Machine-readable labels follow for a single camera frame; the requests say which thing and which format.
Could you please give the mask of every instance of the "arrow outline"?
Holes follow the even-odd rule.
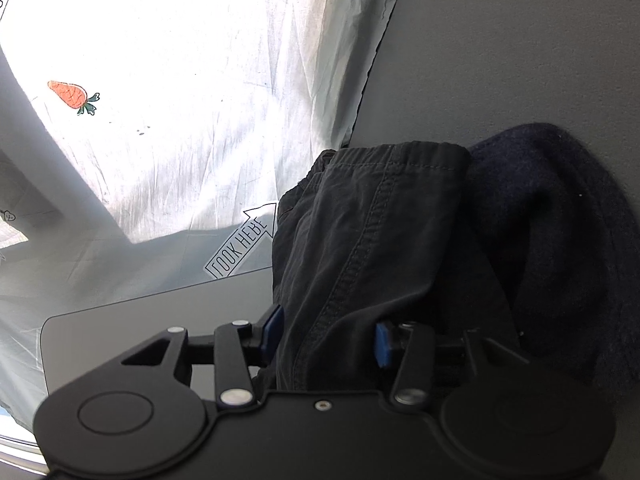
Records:
[[[240,256],[240,259],[234,264],[234,266],[232,268],[229,269],[228,274],[226,276],[215,276],[213,274],[213,272],[211,272],[209,269],[207,269],[207,267],[210,266],[210,264],[212,264],[212,262],[214,261],[214,259],[216,258],[216,255],[218,253],[220,253],[221,251],[223,251],[226,248],[227,243],[230,242],[231,238],[233,238],[233,236],[240,231],[240,229],[242,229],[242,227],[244,227],[245,224],[247,224],[247,222],[249,222],[250,220],[252,220],[252,216],[249,214],[249,212],[251,211],[256,211],[258,209],[262,209],[265,206],[268,205],[273,205],[274,209],[273,209],[273,221],[271,222],[271,234],[269,233],[269,231],[267,229],[265,229],[262,234],[260,234],[260,236],[258,236],[254,242],[252,243],[251,247],[249,247],[249,250],[247,252],[245,252],[242,256]],[[228,278],[231,276],[231,273],[234,272],[234,270],[236,270],[236,268],[238,268],[238,265],[240,265],[240,263],[242,262],[242,260],[244,260],[244,257],[247,256],[251,251],[254,250],[254,247],[258,245],[258,242],[260,240],[262,240],[262,237],[264,235],[268,235],[269,238],[271,238],[271,240],[273,240],[273,236],[275,235],[275,227],[276,227],[276,215],[277,215],[277,211],[278,211],[278,203],[277,202],[267,202],[266,204],[262,204],[261,206],[258,207],[252,207],[251,209],[245,209],[242,212],[247,216],[247,220],[245,220],[244,222],[242,222],[236,229],[234,229],[234,231],[226,238],[226,240],[222,243],[222,245],[220,245],[220,248],[213,253],[213,256],[211,257],[211,259],[204,265],[204,267],[202,268],[209,276],[212,276],[214,278],[214,280],[223,280],[224,278]]]

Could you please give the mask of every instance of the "dark clothing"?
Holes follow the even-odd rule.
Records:
[[[448,335],[480,326],[614,399],[640,377],[639,250],[612,178],[548,124],[470,154],[329,150],[278,207],[286,327],[257,389],[375,389],[375,324],[411,318]]]

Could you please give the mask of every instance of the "silver screw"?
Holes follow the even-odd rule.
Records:
[[[244,406],[254,400],[254,394],[243,388],[232,388],[222,392],[220,400],[227,406]]]
[[[415,406],[424,402],[427,398],[427,394],[423,390],[417,388],[406,388],[396,393],[395,399],[400,404],[406,404],[407,406]]]
[[[314,406],[319,412],[328,412],[333,407],[332,403],[328,400],[318,400]]]

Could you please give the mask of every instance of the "white curtain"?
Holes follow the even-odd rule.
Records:
[[[47,394],[47,318],[270,265],[276,203],[348,141],[394,3],[2,0],[0,404],[18,423]]]

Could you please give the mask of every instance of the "orange carrot print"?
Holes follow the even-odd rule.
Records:
[[[48,85],[67,106],[78,110],[78,115],[84,114],[85,110],[89,115],[95,114],[95,106],[92,103],[100,99],[100,94],[97,92],[87,98],[86,90],[81,86],[59,81],[49,81]]]

